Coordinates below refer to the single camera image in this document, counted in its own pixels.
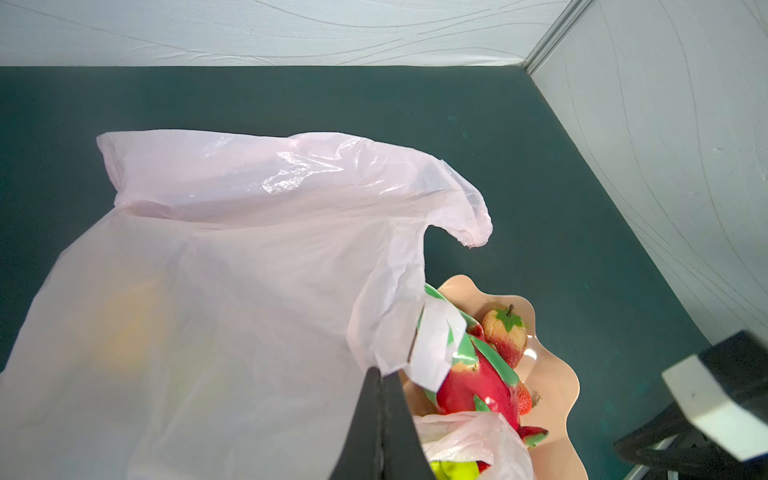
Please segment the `pink plastic bag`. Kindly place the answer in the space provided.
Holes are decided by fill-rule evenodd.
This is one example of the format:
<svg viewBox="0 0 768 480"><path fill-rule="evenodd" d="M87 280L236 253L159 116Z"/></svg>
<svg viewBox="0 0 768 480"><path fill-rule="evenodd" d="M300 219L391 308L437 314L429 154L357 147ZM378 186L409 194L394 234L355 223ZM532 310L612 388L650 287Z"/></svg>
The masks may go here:
<svg viewBox="0 0 768 480"><path fill-rule="evenodd" d="M1 375L5 479L325 479L365 372L439 385L448 307L424 235L493 230L446 162L341 133L99 136L113 209L58 258ZM96 368L87 317L158 279L142 374Z"/></svg>

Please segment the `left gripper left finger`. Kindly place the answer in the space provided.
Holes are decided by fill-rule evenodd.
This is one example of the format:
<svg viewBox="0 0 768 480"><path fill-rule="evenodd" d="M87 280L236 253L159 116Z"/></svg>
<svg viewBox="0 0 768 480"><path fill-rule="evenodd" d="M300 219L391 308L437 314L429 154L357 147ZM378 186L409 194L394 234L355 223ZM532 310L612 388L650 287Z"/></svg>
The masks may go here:
<svg viewBox="0 0 768 480"><path fill-rule="evenodd" d="M381 478L381 381L378 368L367 370L344 446L330 475L331 480Z"/></svg>

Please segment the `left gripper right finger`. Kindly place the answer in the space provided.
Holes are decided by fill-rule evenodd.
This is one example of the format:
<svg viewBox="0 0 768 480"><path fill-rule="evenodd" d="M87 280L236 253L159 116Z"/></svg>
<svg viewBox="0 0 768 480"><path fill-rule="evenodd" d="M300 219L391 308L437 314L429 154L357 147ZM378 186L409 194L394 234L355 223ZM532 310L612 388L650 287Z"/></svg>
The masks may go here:
<svg viewBox="0 0 768 480"><path fill-rule="evenodd" d="M382 380L383 473L386 480L434 480L396 373Z"/></svg>

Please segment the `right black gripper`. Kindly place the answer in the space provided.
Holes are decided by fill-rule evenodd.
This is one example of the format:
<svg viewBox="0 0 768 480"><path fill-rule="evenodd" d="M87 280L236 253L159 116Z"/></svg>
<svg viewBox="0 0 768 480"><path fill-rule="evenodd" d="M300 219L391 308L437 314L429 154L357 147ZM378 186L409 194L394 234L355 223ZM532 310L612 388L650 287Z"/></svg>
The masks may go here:
<svg viewBox="0 0 768 480"><path fill-rule="evenodd" d="M738 460L694 427L676 403L613 444L619 457L680 479L765 479L767 456Z"/></svg>

